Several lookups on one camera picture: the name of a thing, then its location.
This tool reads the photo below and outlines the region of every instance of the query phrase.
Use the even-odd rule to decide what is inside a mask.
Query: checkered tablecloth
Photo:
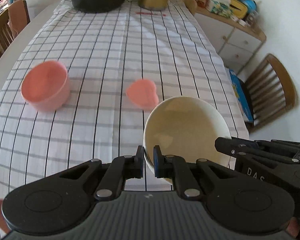
[[[91,158],[103,163],[135,154],[150,113],[125,90],[151,79],[160,101],[187,95],[218,109],[232,136],[247,138],[221,58],[181,0],[148,11],[126,0],[108,13],[86,14],[62,0],[15,63],[0,93],[0,198],[11,190]],[[66,65],[71,96],[56,112],[38,113],[20,93],[38,63]],[[146,168],[127,189],[169,190]]]

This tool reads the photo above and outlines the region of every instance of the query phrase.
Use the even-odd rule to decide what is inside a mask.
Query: food package
[[[208,0],[206,9],[209,12],[221,15],[225,18],[230,18],[232,15],[232,10],[229,5],[214,0]]]

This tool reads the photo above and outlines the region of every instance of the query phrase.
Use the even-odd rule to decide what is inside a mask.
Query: pink bowl
[[[61,107],[70,94],[66,67],[60,62],[45,61],[34,67],[21,85],[22,97],[42,112]]]

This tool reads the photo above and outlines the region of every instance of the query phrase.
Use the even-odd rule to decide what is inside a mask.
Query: white cabinet
[[[231,19],[198,8],[194,15],[224,65],[239,72],[266,41],[263,32],[254,33]]]
[[[228,43],[247,51],[254,52],[260,46],[261,41],[243,31],[235,29],[228,39]]]
[[[245,49],[241,49],[232,44],[225,44],[219,56],[222,58],[223,63],[228,68],[231,68],[235,72],[238,72],[242,66],[244,66],[253,53]]]
[[[194,17],[218,53],[234,27],[199,13]]]

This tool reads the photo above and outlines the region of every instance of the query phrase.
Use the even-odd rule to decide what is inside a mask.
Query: wooden countertop
[[[257,38],[258,40],[260,40],[262,42],[266,40],[266,35],[263,33],[263,31],[261,31],[259,34],[257,34],[255,32],[253,32],[251,30],[251,28],[249,28],[249,27],[243,27],[241,24],[239,24],[237,22],[234,22],[230,18],[225,18],[225,17],[222,17],[222,16],[220,16],[218,14],[211,13],[206,8],[201,8],[201,7],[198,6],[197,13],[200,13],[200,14],[203,14],[203,15],[208,16],[210,18],[216,19],[216,20],[218,20],[220,22],[224,22],[226,24],[229,24],[229,25],[231,25],[231,26],[233,26],[233,27],[235,27],[235,28],[237,28],[237,29],[239,29],[239,30],[241,30],[241,31],[243,31],[243,32],[245,32],[245,33],[247,33],[247,34],[249,34],[249,35]]]

